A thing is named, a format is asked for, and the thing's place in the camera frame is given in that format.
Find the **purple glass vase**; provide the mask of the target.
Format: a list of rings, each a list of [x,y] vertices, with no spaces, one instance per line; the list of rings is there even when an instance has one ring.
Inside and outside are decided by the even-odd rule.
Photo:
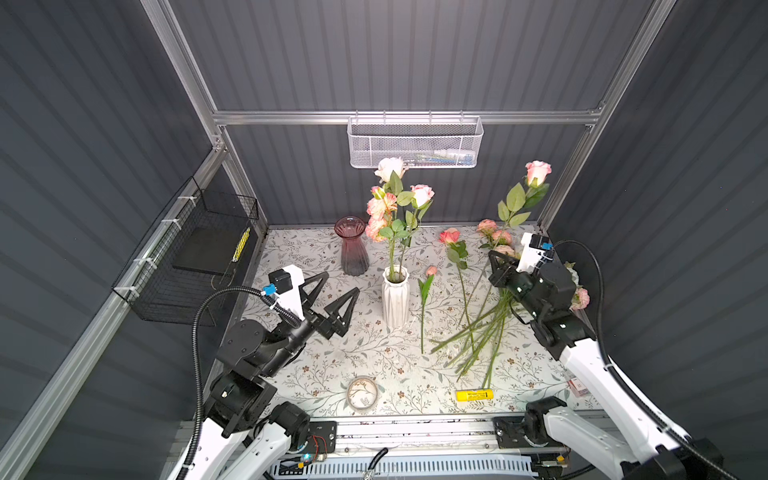
[[[341,267],[346,275],[360,276],[369,268],[369,257],[362,236],[367,224],[356,216],[346,216],[334,225],[334,232],[342,241]]]

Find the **pink roses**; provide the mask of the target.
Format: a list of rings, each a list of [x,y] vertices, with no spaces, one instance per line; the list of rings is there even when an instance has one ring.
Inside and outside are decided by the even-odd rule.
[[[374,242],[388,244],[386,279],[391,283],[405,280],[405,254],[435,195],[433,188],[426,184],[406,188],[403,183],[406,171],[401,157],[382,159],[374,172],[379,184],[371,188],[371,199],[366,205],[369,219],[365,233]]]

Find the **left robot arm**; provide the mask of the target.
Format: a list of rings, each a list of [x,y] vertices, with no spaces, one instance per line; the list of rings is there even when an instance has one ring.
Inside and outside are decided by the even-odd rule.
[[[172,479],[262,479],[289,452],[300,451],[311,436],[309,414],[286,401],[271,404],[277,393],[269,378],[295,361],[315,334],[344,337],[360,295],[357,287],[314,310],[329,279],[326,272],[304,277],[289,265],[273,271],[262,289],[229,286],[209,295],[192,321],[199,336],[200,320],[220,296],[247,294],[260,300],[279,322],[267,330],[259,321],[242,320],[225,333],[216,358],[225,368],[204,387],[200,352],[192,348],[195,413],[190,440],[170,473]]]

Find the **pink rose stem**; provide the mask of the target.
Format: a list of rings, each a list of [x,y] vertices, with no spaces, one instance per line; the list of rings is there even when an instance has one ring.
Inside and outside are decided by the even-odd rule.
[[[525,169],[524,180],[515,184],[497,205],[498,217],[508,228],[527,221],[550,189],[547,179],[552,173],[552,166],[549,163],[534,160],[528,162]]]

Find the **white ribbed ceramic vase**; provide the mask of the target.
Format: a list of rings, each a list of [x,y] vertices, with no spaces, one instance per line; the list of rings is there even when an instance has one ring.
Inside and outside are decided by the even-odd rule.
[[[387,267],[383,273],[382,306],[388,328],[402,328],[410,316],[410,284],[408,270],[402,265]]]

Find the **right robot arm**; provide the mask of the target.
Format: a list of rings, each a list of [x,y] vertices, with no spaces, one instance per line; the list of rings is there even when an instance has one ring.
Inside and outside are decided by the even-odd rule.
[[[724,479],[723,457],[708,439],[675,424],[611,362],[597,332],[570,308],[576,285],[546,254],[532,271],[492,251],[490,283],[528,313],[536,340],[595,397],[619,431],[613,436],[556,397],[530,402],[519,424],[533,447],[559,443],[610,479]]]

